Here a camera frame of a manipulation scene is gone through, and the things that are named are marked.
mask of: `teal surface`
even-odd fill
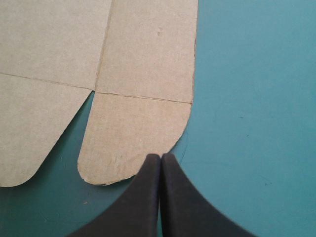
[[[92,97],[38,173],[0,189],[0,236],[63,236],[128,185],[91,186],[77,172]],[[172,151],[253,233],[316,236],[315,1],[199,1],[194,104]]]
[[[248,230],[316,236],[316,1],[199,1],[194,104],[174,152]]]

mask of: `teal cutting mat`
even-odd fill
[[[77,172],[92,99],[30,181],[0,189],[0,236],[63,236],[125,190],[130,180],[92,186]],[[315,1],[199,1],[194,104],[173,152],[253,233],[316,236]]]

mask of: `cardboard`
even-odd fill
[[[0,186],[30,179],[89,89],[0,74]]]
[[[191,104],[95,94],[78,159],[81,177],[111,184],[136,174],[148,153],[168,152],[180,138]]]
[[[82,178],[111,184],[147,153],[168,152],[193,97],[197,0],[115,0],[78,159]]]
[[[0,1],[0,186],[31,178],[95,86],[111,0]]]
[[[94,90],[111,0],[1,0],[0,73]]]
[[[192,102],[197,0],[116,0],[96,92]]]
[[[80,175],[137,173],[186,126],[198,0],[0,1],[0,186],[31,178],[91,90]]]

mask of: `crease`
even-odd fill
[[[195,30],[195,40],[194,40],[194,68],[193,68],[193,75],[192,75],[192,98],[191,104],[193,104],[194,99],[194,81],[195,81],[195,73],[196,73],[196,62],[197,62],[197,36],[198,36],[198,1],[197,1],[197,22],[196,22],[196,30]]]
[[[57,81],[44,80],[44,79],[39,79],[39,78],[29,78],[29,77],[25,77],[25,76],[19,76],[19,75],[15,75],[15,74],[2,73],[2,72],[0,72],[0,74],[6,75],[6,76],[11,76],[11,77],[16,77],[16,78],[24,78],[24,79],[29,79],[29,80],[48,82],[48,83],[57,84],[57,85],[65,85],[65,86],[76,87],[76,88],[81,88],[81,89],[93,90],[93,89],[88,88],[88,87],[72,85],[72,84],[67,84],[67,83],[62,83],[62,82],[57,82]]]
[[[108,32],[109,32],[110,23],[111,23],[111,17],[112,17],[112,12],[113,12],[114,1],[115,0],[111,1],[111,5],[110,5],[110,9],[109,9],[108,21],[107,21],[107,25],[105,27],[103,44],[102,44],[100,57],[99,57],[99,63],[98,63],[98,67],[97,67],[97,73],[96,73],[95,80],[94,80],[94,90],[97,89],[98,79],[99,79],[99,75],[100,75],[100,72],[101,72],[101,65],[102,65],[103,57],[104,57],[104,53],[105,53],[105,46],[106,46],[106,41],[107,41],[107,38],[108,38]]]
[[[146,99],[146,100],[167,101],[167,102],[175,102],[175,103],[182,103],[182,104],[189,104],[189,105],[192,104],[192,102],[185,102],[185,101],[178,101],[178,100],[168,100],[168,99],[155,98],[155,97],[148,97],[148,96],[123,95],[123,94],[116,94],[116,93],[109,93],[109,92],[95,92],[95,94],[116,95],[116,96],[121,96],[121,97],[129,97],[129,98],[137,98],[137,99]]]

